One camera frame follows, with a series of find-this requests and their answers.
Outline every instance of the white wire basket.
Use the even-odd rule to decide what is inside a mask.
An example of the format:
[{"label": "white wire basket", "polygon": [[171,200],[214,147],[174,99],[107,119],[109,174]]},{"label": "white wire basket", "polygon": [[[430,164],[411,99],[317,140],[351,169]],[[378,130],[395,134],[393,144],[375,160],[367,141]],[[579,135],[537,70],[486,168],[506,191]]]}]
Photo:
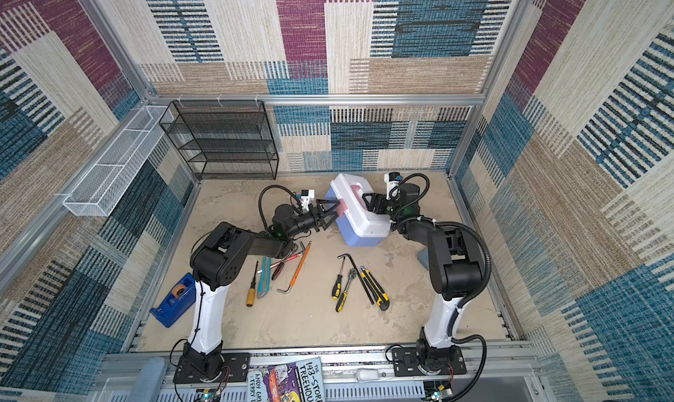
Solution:
[{"label": "white wire basket", "polygon": [[145,106],[63,201],[75,216],[110,216],[164,132],[159,120],[172,122],[162,106]]}]

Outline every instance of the screwdriver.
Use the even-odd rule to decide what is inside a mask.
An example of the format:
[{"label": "screwdriver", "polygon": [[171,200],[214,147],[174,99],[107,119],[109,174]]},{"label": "screwdriver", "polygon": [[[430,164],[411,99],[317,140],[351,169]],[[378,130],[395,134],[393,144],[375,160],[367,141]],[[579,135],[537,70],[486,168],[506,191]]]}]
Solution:
[{"label": "screwdriver", "polygon": [[344,303],[346,302],[346,297],[347,297],[347,291],[349,290],[349,285],[351,285],[351,279],[356,278],[358,276],[358,273],[356,272],[356,269],[351,269],[349,271],[349,279],[346,280],[346,286],[344,287],[344,290],[342,291],[341,294],[339,294],[339,298],[337,299],[337,306],[335,307],[335,311],[339,313],[342,311],[342,308],[344,308]]},{"label": "screwdriver", "polygon": [[344,261],[346,259],[342,257],[342,267],[339,269],[339,275],[337,275],[337,280],[335,281],[334,286],[332,287],[332,298],[337,299],[339,293],[342,290],[342,271],[344,270]]},{"label": "screwdriver", "polygon": [[255,270],[253,271],[253,281],[251,282],[251,288],[248,290],[248,299],[246,300],[246,307],[252,307],[255,302],[255,275],[257,273],[257,265],[259,262],[255,263]]}]

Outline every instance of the wire mesh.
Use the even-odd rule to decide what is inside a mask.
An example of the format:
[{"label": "wire mesh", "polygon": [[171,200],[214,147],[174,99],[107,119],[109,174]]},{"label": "wire mesh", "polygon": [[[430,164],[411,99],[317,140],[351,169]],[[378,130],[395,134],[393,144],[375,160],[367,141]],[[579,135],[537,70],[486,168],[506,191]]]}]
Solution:
[{"label": "wire mesh", "polygon": [[275,179],[278,152],[264,104],[173,101],[160,122],[196,177]]},{"label": "wire mesh", "polygon": [[173,120],[165,107],[141,108],[63,202],[76,216],[109,216]]}]

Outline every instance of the patterned carpet wall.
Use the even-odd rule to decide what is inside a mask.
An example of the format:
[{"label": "patterned carpet wall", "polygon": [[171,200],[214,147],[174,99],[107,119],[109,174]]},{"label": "patterned carpet wall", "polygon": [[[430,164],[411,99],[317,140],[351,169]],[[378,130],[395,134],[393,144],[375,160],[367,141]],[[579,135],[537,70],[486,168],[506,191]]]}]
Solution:
[{"label": "patterned carpet wall", "polygon": [[0,0],[0,253],[138,101],[77,0]]},{"label": "patterned carpet wall", "polygon": [[536,0],[457,180],[561,401],[674,395],[674,0]]},{"label": "patterned carpet wall", "polygon": [[449,167],[471,107],[267,107],[279,172]]},{"label": "patterned carpet wall", "polygon": [[99,0],[159,94],[475,93],[514,0]]},{"label": "patterned carpet wall", "polygon": [[105,354],[120,351],[192,187],[163,138],[110,217],[67,216],[0,299],[3,401],[84,400]]}]

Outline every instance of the tape roll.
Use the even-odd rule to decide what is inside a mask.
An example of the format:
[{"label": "tape roll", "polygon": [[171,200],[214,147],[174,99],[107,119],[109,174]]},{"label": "tape roll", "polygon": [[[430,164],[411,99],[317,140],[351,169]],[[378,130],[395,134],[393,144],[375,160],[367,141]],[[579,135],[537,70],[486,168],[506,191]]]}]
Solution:
[{"label": "tape roll", "polygon": [[179,296],[181,296],[183,292],[185,292],[186,289],[187,289],[186,286],[184,286],[182,283],[179,283],[178,285],[173,287],[171,293],[173,294],[174,297],[178,298]]}]

